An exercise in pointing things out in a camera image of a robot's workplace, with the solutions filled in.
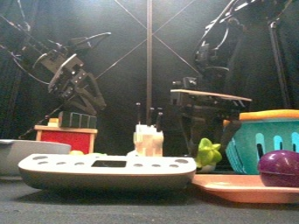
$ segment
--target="yellow object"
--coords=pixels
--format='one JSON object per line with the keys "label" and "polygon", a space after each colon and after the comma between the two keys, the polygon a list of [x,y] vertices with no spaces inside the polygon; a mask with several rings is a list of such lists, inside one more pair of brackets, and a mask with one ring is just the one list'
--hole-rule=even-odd
{"label": "yellow object", "polygon": [[85,155],[85,153],[83,153],[82,150],[73,150],[73,151],[70,152],[70,154],[74,155],[74,156]]}
{"label": "yellow object", "polygon": [[50,119],[50,123],[58,123],[59,122],[59,118],[51,118]]}

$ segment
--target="gray bowl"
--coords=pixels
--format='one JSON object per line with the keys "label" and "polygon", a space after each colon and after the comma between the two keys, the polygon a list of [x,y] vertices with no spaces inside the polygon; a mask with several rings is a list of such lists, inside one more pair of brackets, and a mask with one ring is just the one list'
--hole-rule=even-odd
{"label": "gray bowl", "polygon": [[19,176],[18,165],[34,153],[70,154],[70,152],[71,146],[66,143],[0,139],[0,175]]}

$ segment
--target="metal pole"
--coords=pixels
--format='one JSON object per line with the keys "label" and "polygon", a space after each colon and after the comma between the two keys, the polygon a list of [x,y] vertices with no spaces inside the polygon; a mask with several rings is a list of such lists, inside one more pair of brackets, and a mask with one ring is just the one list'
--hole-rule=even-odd
{"label": "metal pole", "polygon": [[278,43],[277,21],[270,23],[269,31],[270,31],[270,38],[271,38],[271,44],[273,44],[273,50],[274,50],[274,56],[275,56],[275,67],[277,67],[278,81],[279,81],[281,91],[282,91],[283,104],[285,104],[285,108],[290,109],[293,105],[291,105],[290,93],[287,89],[286,70],[285,70],[285,65],[282,60],[282,53],[279,50],[279,43]]}
{"label": "metal pole", "polygon": [[153,15],[154,6],[153,0],[147,0],[147,89],[146,89],[146,119],[151,119],[153,107]]}

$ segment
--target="white container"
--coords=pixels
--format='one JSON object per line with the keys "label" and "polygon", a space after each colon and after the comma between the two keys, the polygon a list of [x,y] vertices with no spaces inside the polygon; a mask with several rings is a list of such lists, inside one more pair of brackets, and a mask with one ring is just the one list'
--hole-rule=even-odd
{"label": "white container", "polygon": [[34,153],[70,154],[71,146],[31,140],[0,139],[0,176],[19,176],[19,163]]}
{"label": "white container", "polygon": [[165,154],[165,133],[154,126],[138,124],[134,134],[135,152],[138,156],[162,157]]}

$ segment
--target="plastic basket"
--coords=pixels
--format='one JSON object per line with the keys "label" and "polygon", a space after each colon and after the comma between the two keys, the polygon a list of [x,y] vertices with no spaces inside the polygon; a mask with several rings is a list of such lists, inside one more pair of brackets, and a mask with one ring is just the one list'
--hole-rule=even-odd
{"label": "plastic basket", "polygon": [[259,159],[267,152],[278,150],[299,152],[299,118],[242,121],[242,127],[226,150],[234,171],[241,174],[259,174]]}

